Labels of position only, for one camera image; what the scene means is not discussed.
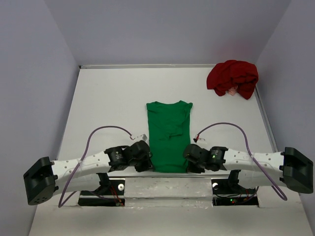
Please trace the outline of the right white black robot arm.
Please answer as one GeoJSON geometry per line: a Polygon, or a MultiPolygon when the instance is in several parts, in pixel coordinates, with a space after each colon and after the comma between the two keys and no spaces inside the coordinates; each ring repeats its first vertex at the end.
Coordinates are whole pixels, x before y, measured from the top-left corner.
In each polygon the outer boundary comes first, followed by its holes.
{"type": "Polygon", "coordinates": [[[183,157],[192,164],[194,173],[228,171],[226,186],[233,193],[258,186],[283,186],[304,194],[314,191],[314,164],[293,147],[283,152],[248,154],[226,147],[206,150],[190,144],[183,157]]]}

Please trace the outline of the green t shirt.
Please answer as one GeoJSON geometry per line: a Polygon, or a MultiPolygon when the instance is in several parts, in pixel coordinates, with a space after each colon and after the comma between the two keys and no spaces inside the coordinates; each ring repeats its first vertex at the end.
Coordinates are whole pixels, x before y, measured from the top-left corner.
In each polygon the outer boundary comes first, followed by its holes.
{"type": "Polygon", "coordinates": [[[190,144],[190,112],[192,103],[146,104],[149,146],[153,170],[159,173],[186,173],[188,161],[183,152],[190,144]]]}

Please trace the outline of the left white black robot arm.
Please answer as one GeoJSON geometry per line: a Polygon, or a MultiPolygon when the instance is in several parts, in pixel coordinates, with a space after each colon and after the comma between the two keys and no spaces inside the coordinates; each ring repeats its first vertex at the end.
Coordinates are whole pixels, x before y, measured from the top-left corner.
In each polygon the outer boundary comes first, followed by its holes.
{"type": "Polygon", "coordinates": [[[38,159],[23,175],[28,205],[42,204],[55,195],[91,191],[98,195],[108,191],[108,173],[133,167],[144,172],[152,167],[149,145],[137,141],[130,146],[117,146],[84,159],[38,159]]]}

